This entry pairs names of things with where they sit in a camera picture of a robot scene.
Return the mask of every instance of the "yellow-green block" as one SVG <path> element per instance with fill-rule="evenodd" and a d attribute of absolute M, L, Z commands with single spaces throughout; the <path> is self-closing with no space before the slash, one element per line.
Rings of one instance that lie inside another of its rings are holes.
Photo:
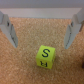
<path fill-rule="evenodd" d="M 55 59 L 55 48 L 41 45 L 36 56 L 37 65 L 51 69 L 54 59 Z"/>

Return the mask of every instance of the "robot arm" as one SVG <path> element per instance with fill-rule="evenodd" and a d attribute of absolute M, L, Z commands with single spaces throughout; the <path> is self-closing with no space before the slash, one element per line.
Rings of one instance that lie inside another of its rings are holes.
<path fill-rule="evenodd" d="M 64 48 L 68 49 L 75 39 L 76 35 L 82 31 L 84 24 L 84 9 L 81 9 L 77 14 L 72 17 L 71 24 L 68 25 L 64 37 Z"/>
<path fill-rule="evenodd" d="M 6 35 L 10 43 L 17 48 L 18 38 L 16 36 L 14 26 L 11 24 L 7 14 L 0 12 L 0 28 L 1 31 Z"/>

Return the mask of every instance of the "green cube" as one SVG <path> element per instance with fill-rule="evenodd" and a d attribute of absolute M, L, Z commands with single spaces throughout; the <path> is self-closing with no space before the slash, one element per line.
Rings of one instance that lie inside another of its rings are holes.
<path fill-rule="evenodd" d="M 37 65 L 51 69 L 54 59 L 55 59 L 55 48 L 41 45 L 36 56 Z"/>

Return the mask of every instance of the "letter cube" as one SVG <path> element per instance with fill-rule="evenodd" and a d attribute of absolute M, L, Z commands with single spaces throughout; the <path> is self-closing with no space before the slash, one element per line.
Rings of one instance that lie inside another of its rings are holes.
<path fill-rule="evenodd" d="M 37 65 L 51 69 L 54 59 L 55 59 L 55 48 L 41 45 L 36 56 Z"/>

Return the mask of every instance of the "speckled brown surface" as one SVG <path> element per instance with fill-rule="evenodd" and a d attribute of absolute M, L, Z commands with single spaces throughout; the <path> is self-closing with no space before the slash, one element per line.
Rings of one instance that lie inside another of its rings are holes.
<path fill-rule="evenodd" d="M 67 19 L 10 18 L 18 37 L 14 48 L 0 32 L 0 84 L 84 84 L 84 28 L 64 49 Z M 41 45 L 56 48 L 51 70 L 36 65 Z"/>

